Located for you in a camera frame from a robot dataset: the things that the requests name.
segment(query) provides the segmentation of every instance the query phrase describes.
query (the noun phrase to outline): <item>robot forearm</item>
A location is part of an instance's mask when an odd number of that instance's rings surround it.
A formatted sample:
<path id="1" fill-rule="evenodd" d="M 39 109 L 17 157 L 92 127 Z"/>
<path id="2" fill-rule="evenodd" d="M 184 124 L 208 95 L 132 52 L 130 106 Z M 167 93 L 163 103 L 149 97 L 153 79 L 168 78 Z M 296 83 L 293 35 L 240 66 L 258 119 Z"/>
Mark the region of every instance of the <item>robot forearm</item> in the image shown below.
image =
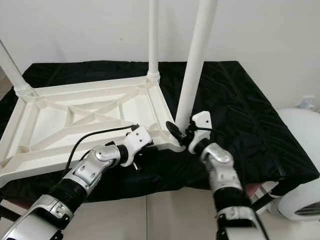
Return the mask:
<path id="1" fill-rule="evenodd" d="M 234 169 L 232 155 L 210 141 L 211 117 L 208 111 L 192 116 L 185 133 L 170 122 L 171 134 L 191 154 L 200 156 L 209 173 L 209 182 L 217 212 L 217 240 L 267 240 L 259 217 L 250 208 L 251 201 L 243 191 Z"/>
<path id="2" fill-rule="evenodd" d="M 90 150 L 48 194 L 42 195 L 7 231 L 3 240 L 61 240 L 62 230 L 100 181 L 102 174 L 118 164 L 126 167 L 152 138 L 138 127 L 123 145 L 101 145 Z"/>

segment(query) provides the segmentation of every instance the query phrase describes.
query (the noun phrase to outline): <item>white air purifier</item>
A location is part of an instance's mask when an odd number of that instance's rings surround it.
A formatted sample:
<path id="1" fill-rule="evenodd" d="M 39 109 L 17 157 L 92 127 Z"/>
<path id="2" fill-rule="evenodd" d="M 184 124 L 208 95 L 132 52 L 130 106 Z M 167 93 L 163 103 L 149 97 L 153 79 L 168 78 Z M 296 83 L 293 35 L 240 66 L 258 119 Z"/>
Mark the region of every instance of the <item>white air purifier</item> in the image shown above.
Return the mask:
<path id="1" fill-rule="evenodd" d="M 281 109 L 278 114 L 319 171 L 320 114 L 298 108 Z M 264 184 L 260 191 L 268 191 L 266 188 L 270 185 L 269 182 Z M 320 220 L 320 178 L 275 199 L 268 209 L 293 221 Z"/>

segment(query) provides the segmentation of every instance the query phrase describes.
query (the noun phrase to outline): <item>floor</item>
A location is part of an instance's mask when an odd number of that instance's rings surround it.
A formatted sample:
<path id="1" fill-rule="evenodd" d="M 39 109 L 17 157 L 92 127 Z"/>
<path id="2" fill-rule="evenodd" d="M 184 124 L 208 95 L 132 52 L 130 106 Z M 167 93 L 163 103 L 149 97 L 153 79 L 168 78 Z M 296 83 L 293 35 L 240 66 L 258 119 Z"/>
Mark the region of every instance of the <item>floor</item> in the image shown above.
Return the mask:
<path id="1" fill-rule="evenodd" d="M 12 84 L 7 76 L 0 76 L 0 100 L 6 95 L 11 89 Z"/>
<path id="2" fill-rule="evenodd" d="M 13 207 L 8 202 L 2 205 Z M 85 203 L 64 231 L 64 239 L 212 240 L 217 231 L 215 215 L 211 191 L 193 188 Z M 271 240 L 320 240 L 319 221 L 291 222 L 269 212 L 261 219 Z M 0 221 L 0 236 L 10 224 Z"/>

